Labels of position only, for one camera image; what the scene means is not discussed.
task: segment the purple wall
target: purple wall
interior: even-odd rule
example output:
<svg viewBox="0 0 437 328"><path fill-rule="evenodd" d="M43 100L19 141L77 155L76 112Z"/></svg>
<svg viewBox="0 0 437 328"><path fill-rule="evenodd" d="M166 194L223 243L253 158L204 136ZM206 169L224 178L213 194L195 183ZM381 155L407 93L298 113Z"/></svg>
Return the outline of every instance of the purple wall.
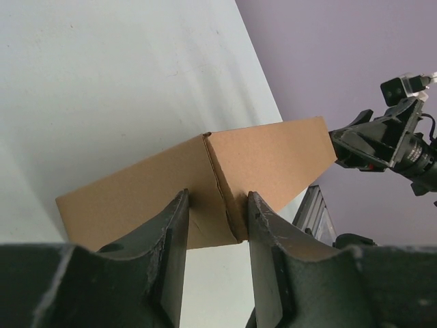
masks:
<svg viewBox="0 0 437 328"><path fill-rule="evenodd" d="M236 2L284 120L323 115L333 130L364 109L381 115L381 82L437 70L435 0ZM437 115L437 86L428 94ZM337 165L319 183L338 233L437 244L437 193L415 197L397 174Z"/></svg>

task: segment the white table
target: white table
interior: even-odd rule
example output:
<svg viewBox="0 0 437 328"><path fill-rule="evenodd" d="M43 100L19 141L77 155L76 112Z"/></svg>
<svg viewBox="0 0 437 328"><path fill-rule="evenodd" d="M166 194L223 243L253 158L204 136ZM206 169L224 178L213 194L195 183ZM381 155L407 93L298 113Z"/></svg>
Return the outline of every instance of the white table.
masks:
<svg viewBox="0 0 437 328"><path fill-rule="evenodd" d="M281 120L234 0L11 1L0 47L1 242L62 241L58 195ZM183 302L181 327L243 327L248 245L189 251Z"/></svg>

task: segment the folded cardboard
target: folded cardboard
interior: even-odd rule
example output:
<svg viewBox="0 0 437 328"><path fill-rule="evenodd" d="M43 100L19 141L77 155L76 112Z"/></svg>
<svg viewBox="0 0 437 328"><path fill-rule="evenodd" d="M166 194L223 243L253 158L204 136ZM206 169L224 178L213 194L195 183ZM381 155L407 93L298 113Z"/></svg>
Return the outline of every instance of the folded cardboard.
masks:
<svg viewBox="0 0 437 328"><path fill-rule="evenodd" d="M97 250L190 192L188 247L247 239L246 197L282 209L335 160L322 118L206 133L57 198L70 240Z"/></svg>

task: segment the cable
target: cable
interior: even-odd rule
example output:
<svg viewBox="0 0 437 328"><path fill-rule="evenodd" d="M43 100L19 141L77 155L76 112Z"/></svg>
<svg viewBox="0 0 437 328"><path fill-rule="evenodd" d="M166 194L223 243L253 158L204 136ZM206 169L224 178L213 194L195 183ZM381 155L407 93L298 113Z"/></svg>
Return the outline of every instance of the cable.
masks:
<svg viewBox="0 0 437 328"><path fill-rule="evenodd" d="M426 113L422 113L423 118L430 118L432 120L431 130L429 131L429 140L434 141L434 131L436 130L436 120L430 115Z"/></svg>

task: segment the robotic hand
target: robotic hand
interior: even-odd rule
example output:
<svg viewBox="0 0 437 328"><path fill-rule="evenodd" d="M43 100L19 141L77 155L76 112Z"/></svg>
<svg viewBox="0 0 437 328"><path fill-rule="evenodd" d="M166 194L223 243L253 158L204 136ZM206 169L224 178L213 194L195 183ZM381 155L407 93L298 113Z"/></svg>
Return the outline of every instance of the robotic hand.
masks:
<svg viewBox="0 0 437 328"><path fill-rule="evenodd" d="M370 121L368 109L345 128L331 131L337 155L336 163L364 172L392 171L412 181L416 196L437 191L437 139L435 119L422 112L428 99L424 90L437 83L437 72L430 75L405 74L381 85L388 108L385 114ZM414 133L419 120L432 120L430 143L422 133Z"/></svg>

